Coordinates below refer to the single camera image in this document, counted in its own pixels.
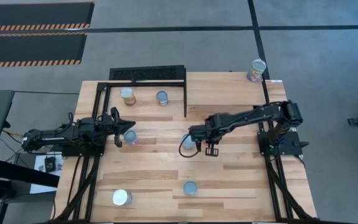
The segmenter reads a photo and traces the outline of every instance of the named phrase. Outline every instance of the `wooden tabletop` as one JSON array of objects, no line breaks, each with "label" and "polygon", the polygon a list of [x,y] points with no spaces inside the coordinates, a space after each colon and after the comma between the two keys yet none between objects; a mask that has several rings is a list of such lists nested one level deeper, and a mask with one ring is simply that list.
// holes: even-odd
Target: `wooden tabletop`
[{"label": "wooden tabletop", "polygon": [[[96,85],[96,81],[83,82],[75,119],[91,116]],[[267,88],[271,101],[287,99],[281,81],[267,81]],[[137,102],[134,106],[124,104],[120,89],[112,88],[109,108],[116,106],[122,119],[136,121],[133,130],[139,136],[139,143],[130,146],[123,142],[123,147],[117,148],[114,137],[108,137],[99,165],[92,222],[274,220],[256,124],[225,135],[218,145],[219,157],[205,156],[204,150],[190,159],[178,153],[179,143],[188,128],[203,124],[208,115],[236,113],[264,104],[261,83],[248,82],[246,73],[242,72],[188,72],[187,118],[183,117],[183,89],[180,87],[135,87]],[[160,90],[168,93],[166,106],[158,105],[155,99]],[[303,164],[293,156],[283,156],[282,159],[289,191],[306,212],[315,216]],[[71,157],[64,162],[56,194],[57,214],[66,206],[76,160]],[[80,178],[81,163],[72,195]],[[195,196],[183,193],[183,184],[187,180],[197,184]],[[114,206],[111,197],[116,189],[131,191],[132,203],[126,207]],[[85,215],[87,196],[86,192],[80,217]],[[278,198],[284,217],[285,207],[279,190]]]}]

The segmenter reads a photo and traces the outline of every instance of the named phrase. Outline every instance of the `white paper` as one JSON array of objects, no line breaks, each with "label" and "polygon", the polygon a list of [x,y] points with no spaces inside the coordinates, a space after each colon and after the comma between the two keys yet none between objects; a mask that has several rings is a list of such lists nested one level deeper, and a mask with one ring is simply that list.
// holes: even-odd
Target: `white paper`
[{"label": "white paper", "polygon": [[[53,156],[55,156],[55,155],[53,155],[53,152],[48,152],[48,155],[36,156],[34,169],[45,172],[45,158],[53,157]],[[49,174],[60,176],[60,174],[62,173],[64,160],[62,159],[62,155],[60,154],[60,152],[58,152],[56,154],[55,158],[56,158],[56,171],[50,172]],[[48,186],[43,186],[43,185],[38,185],[38,184],[31,184],[30,194],[53,192],[56,190],[57,190],[56,187],[48,187]]]}]

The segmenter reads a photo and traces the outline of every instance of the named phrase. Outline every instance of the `black grille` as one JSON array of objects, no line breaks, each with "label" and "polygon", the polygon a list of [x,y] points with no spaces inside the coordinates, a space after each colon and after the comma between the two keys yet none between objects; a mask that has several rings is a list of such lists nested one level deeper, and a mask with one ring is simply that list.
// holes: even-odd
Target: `black grille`
[{"label": "black grille", "polygon": [[111,68],[110,80],[184,80],[184,65],[159,67]]}]

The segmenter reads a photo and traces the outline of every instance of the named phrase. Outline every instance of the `can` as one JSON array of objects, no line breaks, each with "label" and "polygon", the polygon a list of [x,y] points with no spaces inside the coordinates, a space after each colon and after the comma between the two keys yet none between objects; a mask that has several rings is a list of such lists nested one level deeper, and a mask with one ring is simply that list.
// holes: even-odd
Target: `can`
[{"label": "can", "polygon": [[191,149],[195,146],[195,142],[191,140],[191,136],[189,134],[185,134],[181,140],[183,141],[184,149]]},{"label": "can", "polygon": [[124,99],[124,103],[127,106],[132,106],[136,103],[134,91],[131,88],[129,88],[129,87],[122,88],[120,95],[121,95],[122,99]]},{"label": "can", "polygon": [[117,206],[126,206],[132,202],[132,193],[128,190],[118,189],[112,194],[111,200]]},{"label": "can", "polygon": [[262,59],[254,60],[251,65],[251,70],[247,74],[248,80],[251,82],[260,82],[266,67],[266,63]]},{"label": "can", "polygon": [[125,142],[127,142],[129,145],[133,146],[137,144],[137,135],[136,132],[134,131],[127,131],[124,134],[124,140]]},{"label": "can", "polygon": [[159,105],[167,105],[168,104],[168,94],[165,91],[159,91],[156,95],[157,102]]},{"label": "can", "polygon": [[185,195],[193,196],[197,193],[198,187],[194,181],[189,180],[183,186],[183,191]]}]

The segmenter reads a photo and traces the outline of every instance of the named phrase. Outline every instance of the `black line on floor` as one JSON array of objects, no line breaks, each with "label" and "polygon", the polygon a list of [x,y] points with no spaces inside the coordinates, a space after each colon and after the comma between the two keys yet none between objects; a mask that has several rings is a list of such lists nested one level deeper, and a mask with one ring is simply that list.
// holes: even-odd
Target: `black line on floor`
[{"label": "black line on floor", "polygon": [[0,34],[39,34],[56,32],[120,33],[120,32],[178,32],[178,31],[240,31],[254,30],[252,26],[197,26],[197,27],[123,27],[54,30],[0,30]]},{"label": "black line on floor", "polygon": [[[258,27],[259,27],[258,26],[258,18],[256,17],[254,1],[253,0],[248,0],[248,6],[249,6],[249,12],[251,14],[252,26],[256,27],[256,29],[254,29],[254,35],[255,35],[256,46],[257,46],[257,49],[258,49],[258,54],[259,54],[260,59],[265,61],[266,64],[267,64],[264,45],[262,43],[262,38],[260,36],[260,31],[258,29]],[[263,77],[264,80],[269,80],[270,79],[269,66],[266,68],[266,70],[262,74],[262,77]]]},{"label": "black line on floor", "polygon": [[354,30],[358,25],[331,25],[331,26],[260,26],[258,30]]},{"label": "black line on floor", "polygon": [[242,30],[358,30],[358,25],[338,26],[183,26],[183,27],[123,27],[54,30],[0,30],[0,34],[39,34],[56,32],[121,33],[121,32],[178,32],[178,31],[242,31]]}]

